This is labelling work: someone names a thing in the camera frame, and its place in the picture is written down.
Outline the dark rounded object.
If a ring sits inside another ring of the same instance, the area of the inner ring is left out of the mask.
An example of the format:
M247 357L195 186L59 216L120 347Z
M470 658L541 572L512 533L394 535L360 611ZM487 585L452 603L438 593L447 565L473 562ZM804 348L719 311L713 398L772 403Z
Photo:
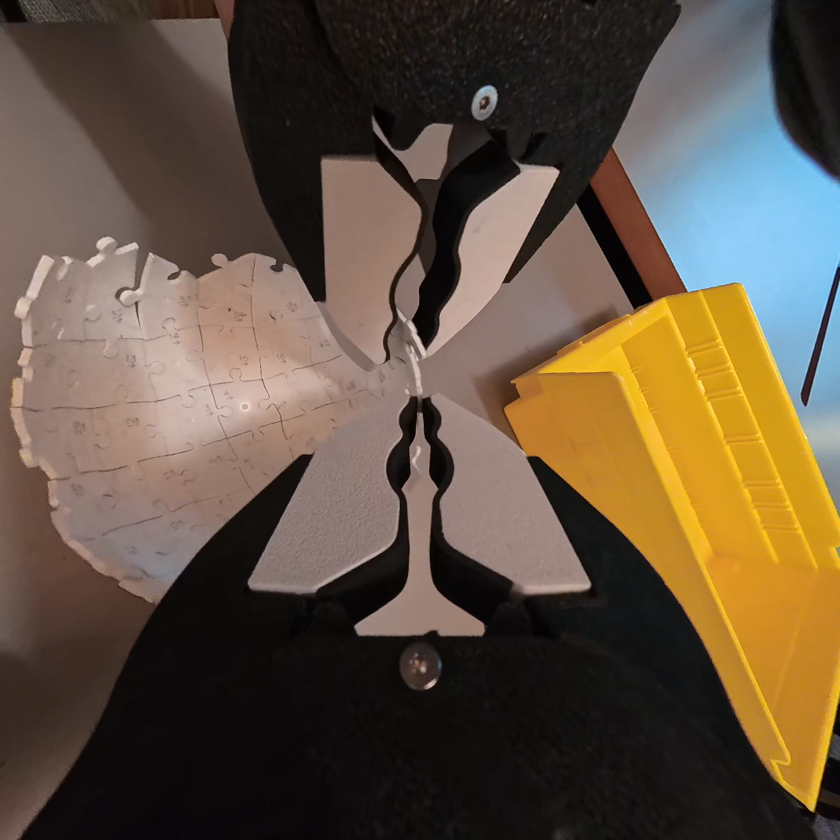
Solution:
M776 110L793 142L839 179L839 2L774 1Z

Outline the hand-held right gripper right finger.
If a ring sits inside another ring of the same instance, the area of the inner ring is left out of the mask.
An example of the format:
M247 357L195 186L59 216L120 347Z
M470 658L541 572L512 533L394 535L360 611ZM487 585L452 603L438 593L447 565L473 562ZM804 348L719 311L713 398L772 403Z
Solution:
M449 399L423 400L436 486L429 563L438 592L484 625L499 607L592 588L528 457Z

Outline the white table with wooden edge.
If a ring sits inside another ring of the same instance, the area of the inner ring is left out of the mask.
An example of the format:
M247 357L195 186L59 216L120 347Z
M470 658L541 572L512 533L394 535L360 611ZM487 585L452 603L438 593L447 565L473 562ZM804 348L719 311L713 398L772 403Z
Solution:
M838 305L801 389L838 264L838 185L776 115L771 2L682 2L615 149L689 290L744 285L803 424L838 423Z

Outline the yellow plastic bin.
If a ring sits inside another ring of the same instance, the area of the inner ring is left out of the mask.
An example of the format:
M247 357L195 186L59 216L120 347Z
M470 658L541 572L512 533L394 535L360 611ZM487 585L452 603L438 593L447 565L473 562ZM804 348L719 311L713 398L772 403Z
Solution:
M655 568L762 762L815 809L838 703L838 513L744 287L661 298L512 383L523 451Z

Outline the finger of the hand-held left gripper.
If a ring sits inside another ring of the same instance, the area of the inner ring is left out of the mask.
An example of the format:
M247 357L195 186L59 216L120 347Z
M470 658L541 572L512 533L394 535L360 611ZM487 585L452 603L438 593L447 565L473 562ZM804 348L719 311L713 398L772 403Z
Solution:
M425 205L394 154L321 162L324 318L358 365L389 358L394 288L418 249Z
M559 171L521 164L489 140L444 178L434 206L434 258L419 288L415 331L439 351L497 294Z

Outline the white puzzle piece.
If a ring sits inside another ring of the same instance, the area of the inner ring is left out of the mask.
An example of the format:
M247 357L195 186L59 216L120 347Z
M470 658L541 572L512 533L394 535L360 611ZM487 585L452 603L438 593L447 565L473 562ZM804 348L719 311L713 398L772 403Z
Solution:
M406 393L422 399L424 387L420 362L426 358L426 350L413 322L407 320L400 311L397 311L397 321L388 333L386 345L391 357L402 364Z

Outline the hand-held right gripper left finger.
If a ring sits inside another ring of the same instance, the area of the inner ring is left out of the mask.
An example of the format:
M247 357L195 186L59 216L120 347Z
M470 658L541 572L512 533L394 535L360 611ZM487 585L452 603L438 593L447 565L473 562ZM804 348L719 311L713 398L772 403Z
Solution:
M310 458L248 580L253 592L341 604L359 623L407 581L403 488L418 400L392 396L342 426Z

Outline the white puzzle ball shell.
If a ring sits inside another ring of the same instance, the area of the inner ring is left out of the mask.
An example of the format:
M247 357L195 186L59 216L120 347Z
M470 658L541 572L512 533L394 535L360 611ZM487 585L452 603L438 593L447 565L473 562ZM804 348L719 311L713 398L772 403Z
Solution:
M158 602L292 461L406 386L342 352L291 266L212 258L196 277L111 238L43 255L15 316L11 414L65 543Z

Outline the thin dark rod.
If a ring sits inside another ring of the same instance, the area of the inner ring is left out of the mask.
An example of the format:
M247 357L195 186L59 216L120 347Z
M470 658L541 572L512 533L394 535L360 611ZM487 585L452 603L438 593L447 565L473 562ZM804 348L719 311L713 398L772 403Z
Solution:
M804 381L801 387L801 403L803 404L803 406L808 406L811 400L812 389L816 378L817 369L820 363L820 359L822 357L827 331L829 328L831 317L833 315L835 301L837 299L839 277L840 266L837 265L833 274L831 286L829 287L829 291L826 297L826 304L823 310L819 328L815 336L815 342L812 348L810 360L808 362L805 371Z

